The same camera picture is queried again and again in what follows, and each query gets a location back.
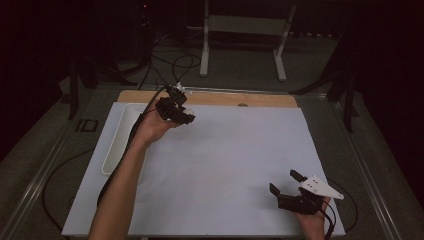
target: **hand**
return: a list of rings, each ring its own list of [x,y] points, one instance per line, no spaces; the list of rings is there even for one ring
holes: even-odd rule
[[[329,203],[331,198],[325,197],[324,202]],[[327,209],[327,203],[322,203],[321,209],[325,212]],[[324,234],[324,222],[325,216],[321,212],[317,212],[314,215],[303,215],[300,213],[293,212],[300,226],[302,227],[303,234],[305,234],[308,240],[323,240],[325,239]]]
[[[165,121],[159,116],[156,110],[157,102],[157,100],[153,101],[150,108],[146,111],[146,115],[140,123],[133,139],[134,144],[145,144],[149,146],[151,143],[159,140],[170,128],[179,126],[179,124],[172,121]]]

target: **electronic device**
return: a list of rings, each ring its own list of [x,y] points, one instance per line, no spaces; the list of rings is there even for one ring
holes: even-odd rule
[[[325,235],[325,239],[329,239],[336,225],[336,217],[334,210],[330,205],[328,205],[329,203],[324,201],[324,197],[344,199],[343,194],[337,192],[316,176],[307,178],[295,170],[290,170],[290,176],[301,183],[299,187],[300,195],[298,196],[294,197],[283,195],[281,194],[280,190],[274,186],[274,184],[269,184],[269,190],[275,197],[277,197],[278,208],[304,215],[314,215],[318,211],[321,212],[330,223],[330,227],[328,228],[327,234]],[[323,203],[327,204],[333,211],[334,223],[331,218],[322,210]]]
[[[169,97],[160,98],[156,103],[156,109],[163,120],[170,119],[178,124],[189,124],[193,122],[195,116],[191,109],[182,106],[187,101],[187,97],[179,86],[165,86]]]

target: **wire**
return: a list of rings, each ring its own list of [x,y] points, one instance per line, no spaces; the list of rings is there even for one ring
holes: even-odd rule
[[[172,66],[172,75],[174,76],[176,83],[179,83],[181,81],[182,77],[184,77],[192,68],[195,68],[195,67],[199,66],[200,63],[201,63],[201,60],[200,60],[200,57],[199,56],[193,55],[191,53],[188,53],[188,52],[182,51],[182,50],[181,50],[181,52],[183,52],[185,54],[182,55],[182,56],[177,57],[173,62],[169,62],[169,61],[167,61],[165,59],[162,59],[162,58],[157,57],[157,56],[155,56],[155,55],[152,54],[152,57],[153,58],[156,58],[156,59],[158,59],[158,60],[160,60],[162,62],[168,63],[168,64],[170,64]],[[191,60],[191,62],[190,62],[190,64],[188,66],[182,66],[182,65],[178,65],[177,64],[178,61],[180,61],[181,59],[186,58],[186,57],[190,57],[190,60]],[[176,74],[176,68],[177,67],[185,69],[185,71],[180,76],[177,76],[177,74]]]
[[[187,72],[188,72],[188,71],[190,71],[190,69],[191,69],[191,67],[190,67],[190,68],[187,68],[187,69],[183,72],[183,74],[181,74],[181,75],[180,75],[180,77],[177,77],[177,75],[176,75],[176,73],[175,73],[176,63],[178,62],[178,60],[180,60],[180,59],[182,59],[182,58],[185,58],[185,57],[190,57],[190,59],[191,59],[190,66],[193,66],[193,55],[192,55],[192,54],[182,55],[182,56],[180,56],[180,57],[176,58],[176,59],[174,60],[174,62],[172,63],[172,75],[174,75],[175,81],[176,81],[177,83],[179,83],[179,82],[180,82],[180,79],[181,79],[184,75],[186,75],[186,74],[187,74]]]
[[[156,72],[156,74],[158,75],[158,77],[157,78],[160,78],[162,81],[163,81],[163,83],[165,84],[165,85],[169,85],[168,84],[168,82],[162,77],[162,75],[160,74],[160,72],[159,72],[159,70],[157,69],[157,68],[155,68],[155,67],[153,67],[153,70]]]
[[[331,183],[333,183],[334,185],[336,185],[337,187],[339,187],[343,192],[345,192],[346,193],[346,195],[350,198],[350,200],[352,200],[352,204],[353,204],[353,207],[354,207],[354,209],[355,209],[355,220],[354,220],[354,222],[352,223],[352,225],[350,226],[350,227],[348,227],[346,230],[345,230],[345,232],[347,233],[347,232],[349,232],[350,230],[352,230],[355,226],[356,226],[356,224],[357,224],[357,222],[358,222],[358,206],[356,205],[356,202],[355,202],[355,200],[353,199],[353,197],[352,197],[352,195],[350,195],[350,193],[348,192],[348,191],[346,191],[346,189],[344,189],[342,186],[340,186],[340,184],[338,184],[338,183],[336,183],[335,181],[333,181],[333,180],[331,180],[330,178],[328,178],[327,177],[327,180],[328,181],[330,181]]]
[[[63,230],[63,228],[62,228],[62,226],[60,226],[60,224],[53,218],[53,216],[52,216],[52,214],[50,213],[50,211],[49,211],[49,209],[47,208],[47,204],[46,204],[46,189],[47,189],[47,186],[48,186],[48,184],[49,184],[49,182],[50,182],[50,180],[51,180],[51,178],[52,178],[52,176],[57,172],[57,170],[59,170],[60,168],[62,168],[65,164],[67,164],[67,163],[69,163],[70,161],[72,161],[72,160],[75,160],[75,159],[77,159],[77,158],[79,158],[79,157],[81,157],[81,156],[83,156],[84,154],[87,154],[87,153],[89,153],[89,152],[92,152],[94,150],[94,148],[92,148],[92,149],[89,149],[89,150],[86,150],[86,151],[84,151],[84,152],[81,152],[81,153],[79,153],[79,154],[77,154],[77,155],[75,155],[75,156],[73,156],[73,157],[71,157],[71,158],[69,158],[69,159],[67,159],[67,160],[65,160],[64,162],[62,162],[60,165],[58,165],[51,173],[50,173],[50,175],[49,175],[49,177],[47,178],[47,180],[46,180],[46,183],[45,183],[45,185],[44,185],[44,187],[43,187],[43,191],[42,191],[42,193],[41,193],[41,204],[43,205],[43,209],[44,209],[44,212],[46,213],[46,215],[47,215],[47,217],[50,219],[50,221],[55,225],[55,227],[59,230],[59,232],[61,233],[62,232],[62,230]]]
[[[324,214],[324,216],[325,216],[325,218],[327,218],[327,220],[328,220],[328,222],[329,222],[329,224],[330,224],[330,226],[328,227],[328,230],[327,230],[327,233],[325,234],[325,239],[326,240],[328,240],[328,239],[330,239],[330,237],[331,237],[331,234],[333,233],[333,231],[334,231],[334,227],[336,226],[336,221],[337,221],[337,219],[336,219],[336,214],[334,213],[334,209],[326,202],[326,201],[323,201],[325,204],[327,204],[327,206],[329,206],[330,207],[330,209],[331,209],[331,211],[333,212],[333,216],[334,216],[334,223],[333,223],[333,221],[331,220],[331,218],[330,218],[330,216],[328,216],[328,214],[324,211],[324,210],[322,210],[321,208],[319,209],[319,211],[322,213],[322,214]]]
[[[154,112],[154,111],[157,111],[157,109],[155,108],[155,109],[152,109],[150,111],[147,111],[145,114],[148,114],[148,113],[151,113],[151,112]]]
[[[122,160],[125,157],[125,154],[128,151],[129,146],[131,145],[131,142],[137,132],[138,127],[140,126],[141,122],[144,119],[144,116],[146,116],[147,113],[151,112],[149,111],[150,106],[153,104],[153,102],[156,100],[156,97],[165,89],[167,88],[169,85],[165,85],[162,86],[158,91],[156,91],[155,95],[152,97],[152,99],[150,99],[149,103],[147,104],[146,108],[144,109],[144,111],[138,116],[137,120],[135,121],[134,125],[131,128],[129,137],[128,137],[128,141],[127,141],[127,145],[125,147],[124,153],[122,154],[121,159],[119,160],[118,164],[116,165],[115,169],[113,170],[112,174],[109,176],[109,178],[107,179],[105,185],[103,185],[102,190],[100,191],[99,197],[97,198],[97,206],[99,206],[104,194],[106,193],[106,190],[109,188],[110,183],[112,182],[113,178],[115,177],[116,172],[118,171],[119,167],[121,166]]]
[[[197,32],[195,32],[195,33],[193,33],[193,34],[192,34],[192,35],[190,35],[190,36],[187,36],[187,37],[185,38],[185,41],[186,41],[186,40],[193,39],[193,38],[195,38],[196,36],[201,35],[202,33],[203,33],[203,29],[202,29],[202,30],[199,30],[199,31],[197,31]],[[156,39],[156,40],[154,40],[154,41],[153,41],[153,43],[154,43],[153,47],[156,47],[156,46],[157,46],[157,45],[159,45],[159,44],[164,45],[164,46],[172,46],[172,45],[175,45],[175,44],[179,44],[179,43],[181,43],[181,41],[180,41],[180,40],[174,40],[173,42],[162,42],[162,40],[164,40],[164,39],[166,39],[166,38],[170,38],[170,37],[171,37],[171,35],[164,35],[164,36],[162,36],[162,37],[159,37],[158,39]]]
[[[143,77],[143,79],[140,82],[140,86],[138,86],[138,90],[141,89],[141,86],[143,86],[144,82],[147,79],[147,76],[149,76],[149,72],[150,72],[150,69],[151,68],[152,68],[152,58],[149,58],[149,67],[147,68],[146,74],[144,74],[144,77]]]

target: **white stand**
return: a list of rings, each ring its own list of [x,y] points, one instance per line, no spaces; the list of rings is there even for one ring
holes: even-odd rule
[[[208,75],[209,64],[209,31],[253,33],[281,36],[280,46],[274,49],[275,66],[278,80],[286,81],[281,54],[287,41],[296,5],[292,5],[287,19],[249,18],[237,16],[209,15],[209,0],[205,0],[205,19],[203,28],[203,52],[200,64],[200,76]]]

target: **wooden board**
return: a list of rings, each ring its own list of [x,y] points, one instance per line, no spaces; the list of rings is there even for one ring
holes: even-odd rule
[[[125,90],[119,95],[118,102],[148,102],[155,91]],[[286,107],[297,108],[293,96],[256,93],[217,93],[217,92],[187,92],[186,104],[238,106],[246,104],[252,107]]]

